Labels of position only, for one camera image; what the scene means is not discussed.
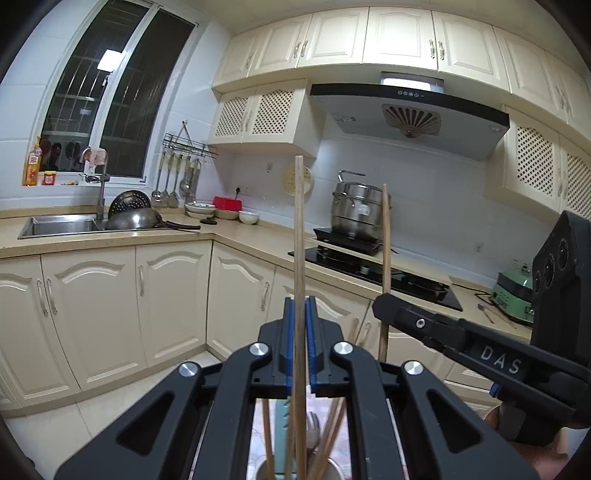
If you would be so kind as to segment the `person's right hand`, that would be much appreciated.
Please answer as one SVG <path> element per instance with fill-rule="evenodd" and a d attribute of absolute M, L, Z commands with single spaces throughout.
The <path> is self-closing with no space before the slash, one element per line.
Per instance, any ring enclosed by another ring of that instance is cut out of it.
<path fill-rule="evenodd" d="M 502 403 L 487 414 L 485 422 L 509 441 L 541 479 L 555 479 L 569 462 L 568 431 L 572 426 L 565 428 L 541 408 L 525 411 Z"/>

